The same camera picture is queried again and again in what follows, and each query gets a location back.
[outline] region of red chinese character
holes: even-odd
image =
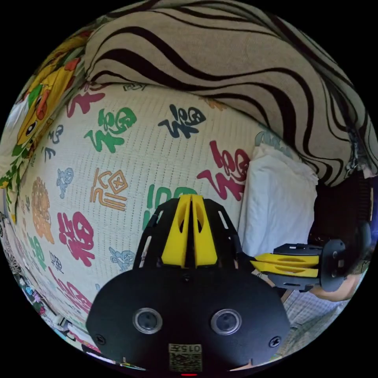
[[[58,213],[57,216],[60,242],[68,246],[76,260],[81,259],[86,267],[90,267],[92,263],[89,258],[95,258],[93,253],[88,252],[93,248],[92,226],[79,211],[73,215],[72,220],[68,220],[66,213],[63,215]]]
[[[235,151],[234,158],[232,158],[232,155],[227,150],[223,150],[222,153],[220,153],[218,151],[216,141],[210,142],[210,148],[216,165],[218,168],[223,167],[224,172],[229,179],[227,179],[222,173],[217,173],[215,175],[215,179],[218,184],[217,187],[213,180],[212,174],[208,169],[199,173],[197,178],[207,178],[212,187],[223,200],[227,199],[226,188],[228,188],[236,200],[241,201],[241,193],[244,193],[245,185],[239,184],[238,182],[244,182],[246,180],[250,158],[248,157],[247,153],[240,148]]]
[[[82,309],[87,314],[89,314],[89,310],[91,309],[92,303],[87,299],[75,286],[73,286],[70,282],[67,282],[67,286],[59,279],[54,276],[51,268],[48,267],[51,275],[53,276],[55,282],[60,287],[60,291],[65,295],[67,299],[69,299],[78,309]]]
[[[92,92],[100,91],[101,89],[104,89],[109,84],[100,84],[99,87],[94,87],[94,83],[87,83],[85,82],[80,89],[84,88],[84,95],[81,95],[78,93],[75,97],[72,98],[71,104],[66,104],[66,111],[67,111],[67,117],[71,118],[75,112],[75,106],[78,104],[83,114],[87,114],[89,110],[91,109],[91,103],[97,102],[102,100],[105,97],[105,93],[94,93],[90,94],[88,93],[88,90],[91,90]]]

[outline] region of black and white striped fabric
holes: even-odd
[[[88,80],[149,83],[221,101],[277,133],[329,186],[349,176],[357,154],[377,174],[377,136],[353,84],[279,17],[230,0],[150,0],[106,21],[86,46]]]

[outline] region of fabric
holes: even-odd
[[[264,126],[206,98],[153,85],[76,90],[22,178],[12,224],[44,298],[85,331],[98,290],[133,267],[151,215],[181,194],[222,204],[237,229],[262,143],[300,162]]]
[[[153,83],[219,100],[277,133],[330,186],[355,167],[356,148],[377,173],[376,135],[350,80],[279,17],[234,1],[146,1],[107,16],[86,46],[89,80]]]
[[[249,163],[238,234],[249,256],[283,244],[307,244],[318,178],[311,168],[271,146],[256,147]]]
[[[367,269],[361,274],[354,293],[366,272]],[[349,300],[331,302],[317,298],[310,292],[293,291],[284,303],[290,321],[290,333],[280,346],[278,356],[289,356],[310,344],[336,320],[348,303]]]

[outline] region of yellow cartoon duck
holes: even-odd
[[[30,140],[55,110],[63,93],[72,83],[71,79],[79,61],[80,58],[75,58],[53,71],[29,93],[29,111],[18,132],[12,156],[20,155],[27,143],[31,145]]]

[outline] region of yellow bracket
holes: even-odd
[[[281,274],[285,276],[310,277],[318,276],[319,256],[292,256],[264,253],[251,261],[251,264],[260,272]]]
[[[169,231],[161,259],[164,264],[185,267],[188,240],[189,215],[193,209],[193,237],[196,267],[213,265],[217,262],[217,253],[206,215],[204,199],[199,195],[185,194],[178,201],[176,213]]]
[[[191,195],[180,197],[161,259],[163,264],[185,266]]]
[[[211,234],[209,219],[206,214],[204,198],[192,195],[192,205],[196,267],[214,265],[217,262],[217,252]],[[201,231],[199,231],[198,224],[202,227]]]

